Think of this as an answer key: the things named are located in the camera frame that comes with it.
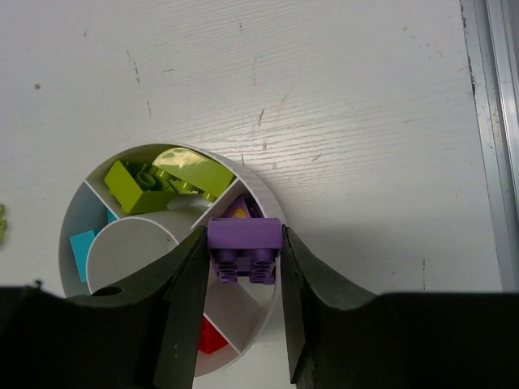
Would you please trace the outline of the small green square lego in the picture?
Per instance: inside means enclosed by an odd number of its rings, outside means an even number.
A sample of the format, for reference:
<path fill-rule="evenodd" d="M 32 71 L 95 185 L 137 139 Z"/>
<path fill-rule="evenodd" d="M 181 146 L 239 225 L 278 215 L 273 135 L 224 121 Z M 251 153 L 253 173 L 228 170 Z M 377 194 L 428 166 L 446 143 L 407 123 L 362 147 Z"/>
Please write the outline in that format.
<path fill-rule="evenodd" d="M 235 179 L 224 165 L 185 147 L 162 152 L 152 165 L 179 193 L 197 192 L 210 202 L 220 197 Z"/>

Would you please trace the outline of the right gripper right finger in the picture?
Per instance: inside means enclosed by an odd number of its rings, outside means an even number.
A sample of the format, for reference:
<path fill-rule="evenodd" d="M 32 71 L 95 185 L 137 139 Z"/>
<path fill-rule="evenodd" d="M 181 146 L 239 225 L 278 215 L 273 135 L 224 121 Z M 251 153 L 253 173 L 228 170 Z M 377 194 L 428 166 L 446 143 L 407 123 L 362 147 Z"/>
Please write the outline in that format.
<path fill-rule="evenodd" d="M 515 388 L 516 293 L 374 294 L 283 230 L 290 381 L 298 388 Z"/>

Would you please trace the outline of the pale green lego piece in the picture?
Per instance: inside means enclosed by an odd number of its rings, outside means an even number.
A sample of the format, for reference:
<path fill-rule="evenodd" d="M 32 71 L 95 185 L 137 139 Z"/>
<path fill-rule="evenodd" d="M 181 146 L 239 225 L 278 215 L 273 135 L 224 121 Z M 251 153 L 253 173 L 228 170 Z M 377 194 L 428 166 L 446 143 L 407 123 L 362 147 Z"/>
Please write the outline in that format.
<path fill-rule="evenodd" d="M 0 204 L 0 245 L 3 244 L 6 236 L 7 220 L 6 209 L 4 204 Z"/>

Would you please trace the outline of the large cyan lego brick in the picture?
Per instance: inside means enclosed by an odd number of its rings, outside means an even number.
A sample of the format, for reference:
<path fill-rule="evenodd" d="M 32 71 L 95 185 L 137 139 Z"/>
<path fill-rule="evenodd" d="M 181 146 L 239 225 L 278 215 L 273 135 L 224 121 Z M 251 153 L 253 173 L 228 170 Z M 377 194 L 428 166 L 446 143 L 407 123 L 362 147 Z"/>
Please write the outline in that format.
<path fill-rule="evenodd" d="M 91 229 L 69 238 L 72 254 L 74 256 L 76 268 L 79 274 L 79 279 L 82 283 L 87 282 L 86 269 L 88 252 L 99 232 L 99 229 Z"/>

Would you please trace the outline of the small cyan lego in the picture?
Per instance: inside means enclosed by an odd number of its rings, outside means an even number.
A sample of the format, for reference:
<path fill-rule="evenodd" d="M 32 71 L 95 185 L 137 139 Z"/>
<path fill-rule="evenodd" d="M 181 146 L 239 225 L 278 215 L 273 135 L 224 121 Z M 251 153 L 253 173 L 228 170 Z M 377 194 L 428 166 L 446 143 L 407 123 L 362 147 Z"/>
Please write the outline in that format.
<path fill-rule="evenodd" d="M 118 218 L 110 210 L 106 210 L 106 220 L 107 220 L 107 224 L 111 224 L 111 223 L 117 221 Z"/>

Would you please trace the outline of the purple and pink lego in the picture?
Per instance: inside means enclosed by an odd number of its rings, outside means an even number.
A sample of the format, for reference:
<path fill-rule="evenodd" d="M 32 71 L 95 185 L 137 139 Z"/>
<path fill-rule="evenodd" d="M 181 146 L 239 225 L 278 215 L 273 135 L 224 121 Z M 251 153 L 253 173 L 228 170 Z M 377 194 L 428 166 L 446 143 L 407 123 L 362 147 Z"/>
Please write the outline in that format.
<path fill-rule="evenodd" d="M 212 218 L 208 222 L 208 250 L 223 284 L 236 284 L 241 277 L 252 284 L 274 284 L 282 242 L 277 218 Z"/>

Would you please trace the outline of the green lego brick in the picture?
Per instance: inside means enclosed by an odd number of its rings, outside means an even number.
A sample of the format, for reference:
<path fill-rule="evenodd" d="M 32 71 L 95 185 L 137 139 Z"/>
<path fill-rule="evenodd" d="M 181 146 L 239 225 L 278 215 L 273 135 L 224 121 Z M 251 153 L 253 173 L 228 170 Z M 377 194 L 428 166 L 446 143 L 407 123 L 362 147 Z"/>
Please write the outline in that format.
<path fill-rule="evenodd" d="M 164 211 L 178 194 L 157 168 L 142 162 L 116 160 L 104 182 L 127 216 Z"/>

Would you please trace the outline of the red curved lego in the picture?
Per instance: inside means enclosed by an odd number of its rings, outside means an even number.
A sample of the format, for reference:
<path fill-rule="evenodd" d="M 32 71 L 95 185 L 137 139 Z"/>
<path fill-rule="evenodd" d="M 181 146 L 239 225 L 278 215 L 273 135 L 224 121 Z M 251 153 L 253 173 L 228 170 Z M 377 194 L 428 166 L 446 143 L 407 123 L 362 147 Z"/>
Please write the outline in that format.
<path fill-rule="evenodd" d="M 198 350 L 210 355 L 228 344 L 224 336 L 204 316 L 199 336 Z"/>

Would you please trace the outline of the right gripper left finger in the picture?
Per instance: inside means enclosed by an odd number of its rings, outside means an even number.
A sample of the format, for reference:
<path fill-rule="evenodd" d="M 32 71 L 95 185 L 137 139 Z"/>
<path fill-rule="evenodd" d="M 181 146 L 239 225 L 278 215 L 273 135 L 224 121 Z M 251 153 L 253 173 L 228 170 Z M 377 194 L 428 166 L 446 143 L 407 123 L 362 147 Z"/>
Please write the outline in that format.
<path fill-rule="evenodd" d="M 1 290 L 4 388 L 189 388 L 208 286 L 207 230 L 90 295 Z"/>

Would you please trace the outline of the aluminium table rail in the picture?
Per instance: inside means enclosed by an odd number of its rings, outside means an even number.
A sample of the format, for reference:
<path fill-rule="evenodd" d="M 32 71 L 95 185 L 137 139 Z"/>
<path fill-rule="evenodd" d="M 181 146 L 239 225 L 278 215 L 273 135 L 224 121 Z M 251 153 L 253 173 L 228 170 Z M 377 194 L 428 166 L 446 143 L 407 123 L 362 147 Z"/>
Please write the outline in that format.
<path fill-rule="evenodd" d="M 502 288 L 518 290 L 518 3 L 462 1 Z"/>

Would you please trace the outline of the purple green lego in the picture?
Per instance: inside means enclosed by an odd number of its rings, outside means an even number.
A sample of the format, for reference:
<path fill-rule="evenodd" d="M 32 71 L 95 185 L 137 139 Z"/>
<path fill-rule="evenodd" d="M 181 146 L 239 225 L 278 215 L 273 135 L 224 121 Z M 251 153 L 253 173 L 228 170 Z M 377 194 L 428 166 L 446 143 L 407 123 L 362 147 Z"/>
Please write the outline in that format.
<path fill-rule="evenodd" d="M 225 218 L 263 218 L 258 203 L 250 195 L 242 195 L 236 198 L 227 208 L 224 214 Z"/>

